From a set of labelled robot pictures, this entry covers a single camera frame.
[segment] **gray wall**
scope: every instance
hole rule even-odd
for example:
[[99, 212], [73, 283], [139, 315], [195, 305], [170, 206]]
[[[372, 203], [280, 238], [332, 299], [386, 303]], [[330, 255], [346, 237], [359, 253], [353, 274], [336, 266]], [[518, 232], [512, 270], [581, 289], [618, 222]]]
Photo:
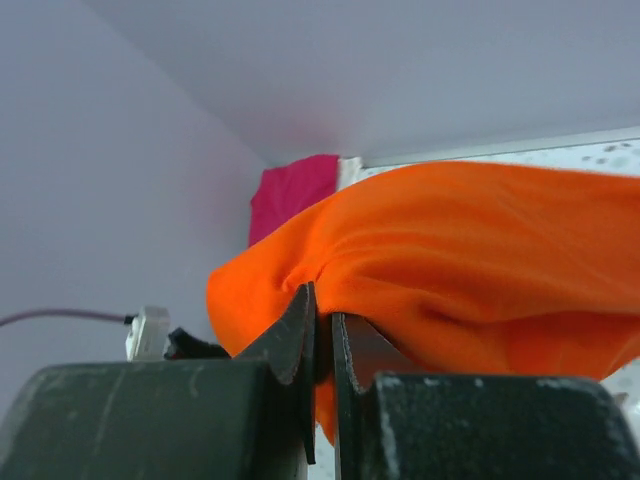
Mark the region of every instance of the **gray wall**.
[[[154, 303], [211, 338], [264, 163], [85, 5], [0, 2], [0, 316]], [[124, 327], [0, 329], [0, 415], [36, 369], [124, 358]]]
[[84, 0], [272, 162], [640, 125], [637, 0]]

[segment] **white connector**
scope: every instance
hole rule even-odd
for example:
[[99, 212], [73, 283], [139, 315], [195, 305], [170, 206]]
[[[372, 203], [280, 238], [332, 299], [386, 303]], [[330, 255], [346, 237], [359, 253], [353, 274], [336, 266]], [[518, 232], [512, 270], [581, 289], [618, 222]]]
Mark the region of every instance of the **white connector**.
[[129, 362], [162, 360], [169, 334], [169, 311], [163, 307], [142, 307], [131, 322], [131, 330], [125, 340]]

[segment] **folded cloth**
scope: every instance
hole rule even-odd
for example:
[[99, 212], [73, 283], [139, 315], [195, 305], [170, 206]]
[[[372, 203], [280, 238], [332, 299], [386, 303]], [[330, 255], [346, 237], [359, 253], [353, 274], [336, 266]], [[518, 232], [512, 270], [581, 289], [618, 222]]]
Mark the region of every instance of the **folded cloth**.
[[336, 191], [338, 155], [314, 155], [262, 173], [251, 199], [249, 246]]
[[602, 379], [640, 355], [639, 240], [640, 178], [427, 163], [297, 215], [211, 274], [207, 308], [235, 355], [312, 281], [321, 321], [366, 317], [429, 371]]

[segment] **cable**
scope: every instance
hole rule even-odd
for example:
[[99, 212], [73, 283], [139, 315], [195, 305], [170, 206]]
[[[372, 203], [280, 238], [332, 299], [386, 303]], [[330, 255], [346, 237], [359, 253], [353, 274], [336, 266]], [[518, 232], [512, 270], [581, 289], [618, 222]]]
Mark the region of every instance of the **cable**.
[[0, 318], [0, 327], [5, 327], [10, 323], [20, 320], [37, 317], [73, 317], [86, 318], [91, 320], [101, 320], [104, 322], [115, 322], [123, 325], [131, 323], [135, 315], [118, 315], [113, 313], [97, 312], [95, 310], [80, 310], [77, 308], [41, 308], [37, 310], [26, 310]]

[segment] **magenta fabric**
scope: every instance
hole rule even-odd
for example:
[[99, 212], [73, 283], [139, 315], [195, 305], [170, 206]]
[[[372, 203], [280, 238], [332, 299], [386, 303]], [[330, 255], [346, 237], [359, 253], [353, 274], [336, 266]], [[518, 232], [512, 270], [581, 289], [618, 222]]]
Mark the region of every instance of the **magenta fabric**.
[[251, 199], [249, 246], [294, 215], [335, 193], [338, 155], [314, 155], [262, 173]]

